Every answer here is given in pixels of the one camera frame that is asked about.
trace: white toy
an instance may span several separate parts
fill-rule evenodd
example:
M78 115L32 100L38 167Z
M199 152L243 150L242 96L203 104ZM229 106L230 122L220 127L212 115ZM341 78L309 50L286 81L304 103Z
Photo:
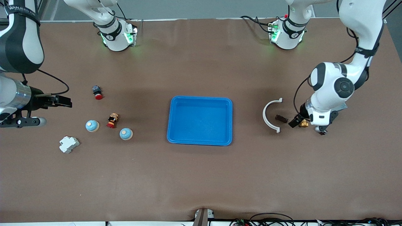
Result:
M80 145L77 139L74 137L65 136L62 140L60 140L60 150L63 153L70 153L76 146Z

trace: orange and black toy figure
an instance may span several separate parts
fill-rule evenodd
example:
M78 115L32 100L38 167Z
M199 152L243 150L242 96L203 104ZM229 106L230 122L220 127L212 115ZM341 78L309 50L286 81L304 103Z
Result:
M109 122L107 123L106 126L113 129L113 128L115 128L115 125L116 125L117 121L119 120L119 115L116 113L112 113L108 120L109 120Z

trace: white curved object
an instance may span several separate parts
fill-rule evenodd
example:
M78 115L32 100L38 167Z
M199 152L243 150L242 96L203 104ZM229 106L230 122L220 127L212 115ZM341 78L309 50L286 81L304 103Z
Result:
M267 124L267 126L271 127L272 129L277 131L277 134L281 131L281 129L277 126L272 125L272 123L270 123L267 119L267 116L265 115L265 111L267 110L268 106L273 104L273 103L282 103L282 98L279 98L279 100L277 101L271 101L269 103L267 103L267 105L265 105L264 110L263 110L263 119L265 124Z

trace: gold object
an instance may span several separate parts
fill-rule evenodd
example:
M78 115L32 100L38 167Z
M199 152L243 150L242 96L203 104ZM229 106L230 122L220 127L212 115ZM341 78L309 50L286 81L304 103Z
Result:
M299 124L299 127L308 127L308 122L305 120L305 119L303 119L303 121Z

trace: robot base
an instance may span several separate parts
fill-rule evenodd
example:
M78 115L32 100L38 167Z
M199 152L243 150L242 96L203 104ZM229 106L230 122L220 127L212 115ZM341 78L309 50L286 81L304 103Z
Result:
M115 40L110 41L107 39L107 36L105 38L101 34L101 37L103 38L103 44L110 50L116 52L123 51L129 46L135 46L137 42L137 27L133 26L130 23L127 23L124 20L118 21L122 25L122 30L116 36Z
M299 35L298 38L291 39L289 35L283 29L281 29L283 23L284 22L282 20L276 20L269 24L268 31L273 32L273 34L269 34L269 41L273 44L276 44L281 49L293 49L302 41L304 31L301 33L301 35Z

